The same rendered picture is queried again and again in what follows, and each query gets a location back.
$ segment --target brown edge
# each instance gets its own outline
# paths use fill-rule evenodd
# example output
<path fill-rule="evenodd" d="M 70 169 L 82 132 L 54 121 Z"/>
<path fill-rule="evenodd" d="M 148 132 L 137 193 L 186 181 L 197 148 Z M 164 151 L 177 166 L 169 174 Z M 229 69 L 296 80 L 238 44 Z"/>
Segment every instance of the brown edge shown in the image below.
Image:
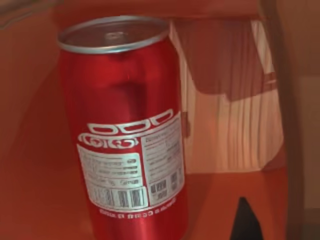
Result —
<path fill-rule="evenodd" d="M 272 52 L 277 75 L 279 104 L 282 115 L 284 144 L 287 155 L 288 209 L 286 239 L 301 240 L 304 221 L 304 165 L 299 119 L 298 99 L 295 88 L 298 75 L 293 68 L 294 59 L 288 36 L 280 20 L 277 0 L 259 0 L 263 24 Z"/>

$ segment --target can rim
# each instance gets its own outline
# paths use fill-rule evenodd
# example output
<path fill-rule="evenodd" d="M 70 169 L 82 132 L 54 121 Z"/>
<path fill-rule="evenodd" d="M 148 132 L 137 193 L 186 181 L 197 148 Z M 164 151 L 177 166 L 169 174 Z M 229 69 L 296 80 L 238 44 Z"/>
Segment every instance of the can rim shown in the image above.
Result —
<path fill-rule="evenodd" d="M 146 38 L 141 41 L 114 45 L 114 46 L 86 47 L 86 46 L 75 46 L 75 45 L 64 43 L 64 38 L 66 37 L 66 35 L 85 27 L 90 27 L 96 24 L 111 23 L 116 21 L 136 21 L 136 20 L 153 22 L 155 24 L 164 26 L 165 30 L 161 31 L 159 34 L 155 36 Z M 121 16 L 107 16 L 107 17 L 97 18 L 97 19 L 85 21 L 85 22 L 73 25 L 71 27 L 68 27 L 67 29 L 62 31 L 60 34 L 58 34 L 57 41 L 58 41 L 59 47 L 67 52 L 79 53 L 79 54 L 110 54 L 110 53 L 121 53 L 121 52 L 126 52 L 130 50 L 146 47 L 148 45 L 151 45 L 163 40 L 168 36 L 168 34 L 169 34 L 169 23 L 164 19 L 150 17 L 150 16 L 121 15 Z"/>

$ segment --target can lid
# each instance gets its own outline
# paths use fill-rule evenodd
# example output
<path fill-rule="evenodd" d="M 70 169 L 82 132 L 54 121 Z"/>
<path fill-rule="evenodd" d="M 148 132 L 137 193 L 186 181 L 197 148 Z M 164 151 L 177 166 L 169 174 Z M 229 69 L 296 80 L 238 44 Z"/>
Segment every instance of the can lid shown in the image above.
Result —
<path fill-rule="evenodd" d="M 168 34 L 169 24 L 159 18 L 111 16 L 67 28 L 58 35 L 58 44 L 73 53 L 120 53 L 159 42 Z"/>

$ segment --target black object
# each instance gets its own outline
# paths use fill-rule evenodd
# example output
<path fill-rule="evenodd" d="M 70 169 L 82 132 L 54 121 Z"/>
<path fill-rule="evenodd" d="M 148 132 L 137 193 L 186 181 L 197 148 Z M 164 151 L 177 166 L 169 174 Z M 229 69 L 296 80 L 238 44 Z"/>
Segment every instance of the black object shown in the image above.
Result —
<path fill-rule="evenodd" d="M 239 199 L 230 240 L 264 240 L 260 223 L 245 197 Z"/>

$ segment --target soda can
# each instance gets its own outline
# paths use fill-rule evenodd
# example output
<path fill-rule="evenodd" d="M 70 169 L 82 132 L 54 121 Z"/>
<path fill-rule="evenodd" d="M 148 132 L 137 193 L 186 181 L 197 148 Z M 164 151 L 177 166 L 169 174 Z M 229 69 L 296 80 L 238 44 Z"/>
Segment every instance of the soda can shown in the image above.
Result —
<path fill-rule="evenodd" d="M 58 36 L 60 76 L 97 240 L 181 240 L 188 227 L 181 84 L 169 24 L 114 16 Z"/>

